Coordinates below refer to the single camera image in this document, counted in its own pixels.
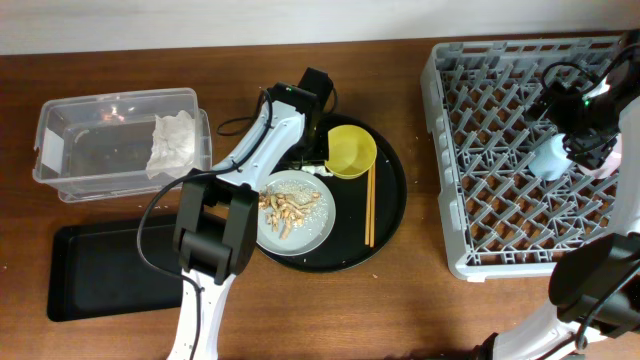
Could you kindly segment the left wooden chopstick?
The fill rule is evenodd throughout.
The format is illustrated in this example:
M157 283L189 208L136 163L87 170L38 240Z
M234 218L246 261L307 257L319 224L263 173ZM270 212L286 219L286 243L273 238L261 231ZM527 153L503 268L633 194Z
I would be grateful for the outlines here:
M372 170L373 166L369 169L369 171L367 172L367 193L366 193L366 206L365 206L365 246L369 247L369 243L370 243L370 205L371 205L371 183L372 183L372 178L373 178L373 170Z

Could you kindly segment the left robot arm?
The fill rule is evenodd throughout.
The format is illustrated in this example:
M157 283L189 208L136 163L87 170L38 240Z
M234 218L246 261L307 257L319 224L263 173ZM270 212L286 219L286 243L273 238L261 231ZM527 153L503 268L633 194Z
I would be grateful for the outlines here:
M211 170L192 170L183 180L173 236L183 295L170 358L217 358L230 288L256 246L259 192L280 161L327 158L318 126L333 92L329 75L313 68L297 85L277 83L236 148Z

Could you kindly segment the small tissue piece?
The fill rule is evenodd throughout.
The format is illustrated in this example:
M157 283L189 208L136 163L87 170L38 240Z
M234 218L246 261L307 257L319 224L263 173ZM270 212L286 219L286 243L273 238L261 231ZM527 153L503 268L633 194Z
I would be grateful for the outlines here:
M301 168L302 171L311 175L318 175L322 177L332 177L333 173L328 170L324 165L305 165Z

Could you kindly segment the pink cup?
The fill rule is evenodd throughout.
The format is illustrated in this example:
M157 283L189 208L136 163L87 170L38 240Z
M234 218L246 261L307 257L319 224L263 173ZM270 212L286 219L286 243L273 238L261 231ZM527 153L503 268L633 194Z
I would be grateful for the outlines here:
M609 177L621 164L622 160L622 139L621 135L616 137L616 144L613 146L611 152L606 157L604 163L595 170L590 170L581 165L578 169L585 175L590 175L595 179L604 179Z

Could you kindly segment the grey plate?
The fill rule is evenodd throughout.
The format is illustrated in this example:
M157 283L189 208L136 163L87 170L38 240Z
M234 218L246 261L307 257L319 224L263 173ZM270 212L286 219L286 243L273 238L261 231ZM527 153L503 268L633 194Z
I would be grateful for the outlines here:
M294 194L299 202L307 202L312 192L319 192L322 198L306 222L295 227L286 240L271 231L265 213L259 210L257 244L262 249L275 255L297 256L314 250L328 238L336 219L336 205L331 191L318 177L303 171L280 171L267 178L260 193L265 191Z

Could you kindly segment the clear plastic bin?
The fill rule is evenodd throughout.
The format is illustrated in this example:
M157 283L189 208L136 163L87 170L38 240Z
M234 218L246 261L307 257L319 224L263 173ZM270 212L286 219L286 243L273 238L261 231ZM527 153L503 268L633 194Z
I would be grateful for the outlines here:
M40 112L33 179L66 203L154 193L176 178L149 179L155 116L180 110L195 120L192 169L212 166L207 114L190 88L90 95L46 102Z

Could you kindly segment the white tissue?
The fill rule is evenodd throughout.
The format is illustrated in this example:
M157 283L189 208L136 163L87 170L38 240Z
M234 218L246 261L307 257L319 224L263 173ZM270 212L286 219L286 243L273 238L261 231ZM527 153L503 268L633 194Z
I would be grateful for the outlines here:
M151 156L146 174L152 179L162 173L179 178L187 174L195 158L195 120L184 110L176 116L155 116Z

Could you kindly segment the grey dishwasher rack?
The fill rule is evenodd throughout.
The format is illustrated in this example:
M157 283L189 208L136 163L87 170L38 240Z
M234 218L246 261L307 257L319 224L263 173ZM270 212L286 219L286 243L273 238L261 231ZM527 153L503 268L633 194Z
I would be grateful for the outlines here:
M469 282L547 276L566 253L605 233L618 169L595 179L571 166L545 181L528 168L551 138L547 119L526 111L543 82L573 83L561 60L602 72L616 36L452 42L436 45L420 77L434 139L439 208L451 273Z

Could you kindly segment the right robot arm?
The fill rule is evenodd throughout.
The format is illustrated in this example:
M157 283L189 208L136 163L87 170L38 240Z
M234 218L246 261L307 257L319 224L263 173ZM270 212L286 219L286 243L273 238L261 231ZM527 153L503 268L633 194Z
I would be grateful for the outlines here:
M639 33L600 74L573 63L589 82L581 89L543 82L525 117L547 117L562 133L569 160L602 167L621 144L616 199L602 237L563 256L549 300L509 332L494 333L473 359L562 359L606 338L639 330Z

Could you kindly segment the blue cup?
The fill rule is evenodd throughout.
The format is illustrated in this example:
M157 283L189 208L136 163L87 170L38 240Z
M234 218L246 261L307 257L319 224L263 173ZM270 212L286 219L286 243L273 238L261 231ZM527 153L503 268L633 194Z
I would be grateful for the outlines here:
M539 145L528 168L532 174L545 181L558 180L572 165L563 145L564 134L556 134Z

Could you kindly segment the black rectangular tray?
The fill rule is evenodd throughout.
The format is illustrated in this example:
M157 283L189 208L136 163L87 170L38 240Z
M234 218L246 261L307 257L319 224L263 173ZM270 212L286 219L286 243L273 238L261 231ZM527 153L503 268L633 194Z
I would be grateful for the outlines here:
M140 221L65 226L53 237L47 316L54 322L178 307L182 282L143 264Z

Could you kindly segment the yellow bowl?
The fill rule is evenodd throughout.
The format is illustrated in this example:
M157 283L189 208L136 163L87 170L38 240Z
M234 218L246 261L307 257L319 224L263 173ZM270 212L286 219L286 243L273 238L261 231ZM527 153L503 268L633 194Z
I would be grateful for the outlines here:
M334 176L355 179L373 166L377 145L364 128L340 125L328 131L327 139L329 155L325 166Z

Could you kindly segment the food scraps on plate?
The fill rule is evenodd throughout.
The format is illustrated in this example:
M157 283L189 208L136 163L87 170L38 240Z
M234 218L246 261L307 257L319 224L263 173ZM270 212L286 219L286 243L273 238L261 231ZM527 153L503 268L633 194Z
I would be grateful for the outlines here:
M271 231L286 240L295 227L301 227L312 214L322 195L309 194L307 202L299 202L294 194L265 191L259 194L258 209L265 213L265 222Z

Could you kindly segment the round black serving tray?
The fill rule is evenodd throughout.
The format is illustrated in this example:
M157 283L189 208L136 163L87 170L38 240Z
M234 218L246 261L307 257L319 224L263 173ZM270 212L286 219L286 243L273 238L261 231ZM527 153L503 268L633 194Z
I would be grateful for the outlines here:
M354 180L318 177L331 191L336 205L336 219L328 238L314 250L297 256L280 256L259 249L274 261L310 273L335 272L357 266L374 256L394 236L402 222L407 201L407 185L403 167L386 139L365 123L334 114L326 125L356 125L364 128L377 145L375 246L365 246L365 201L367 179Z

